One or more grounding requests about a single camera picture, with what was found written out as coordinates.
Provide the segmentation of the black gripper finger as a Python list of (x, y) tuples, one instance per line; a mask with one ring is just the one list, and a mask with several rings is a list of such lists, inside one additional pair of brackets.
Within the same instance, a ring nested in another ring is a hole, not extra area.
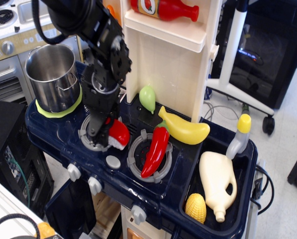
[(104, 124), (100, 127), (99, 132), (96, 136), (96, 144), (106, 148), (108, 146), (109, 130), (114, 124), (114, 118), (108, 117)]
[(105, 121), (105, 114), (90, 113), (88, 123), (88, 136), (91, 138), (96, 137)]

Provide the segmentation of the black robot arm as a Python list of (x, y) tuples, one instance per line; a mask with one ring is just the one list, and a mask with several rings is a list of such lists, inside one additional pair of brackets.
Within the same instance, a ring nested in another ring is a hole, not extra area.
[(71, 35), (86, 42), (93, 63), (84, 69), (80, 84), (82, 101), (89, 110), (85, 136), (94, 145), (123, 150), (130, 140), (127, 127), (118, 120), (119, 86), (131, 71), (132, 61), (122, 28), (100, 0), (45, 0), (60, 35), (48, 38), (39, 20), (39, 2), (32, 1), (33, 21), (41, 38), (57, 45)]

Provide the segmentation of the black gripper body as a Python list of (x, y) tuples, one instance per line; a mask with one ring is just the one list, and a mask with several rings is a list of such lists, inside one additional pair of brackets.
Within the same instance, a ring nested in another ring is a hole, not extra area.
[(90, 112), (92, 124), (105, 124), (108, 117), (119, 115), (119, 85), (105, 87), (97, 79), (94, 66), (86, 66), (81, 74), (83, 104)]

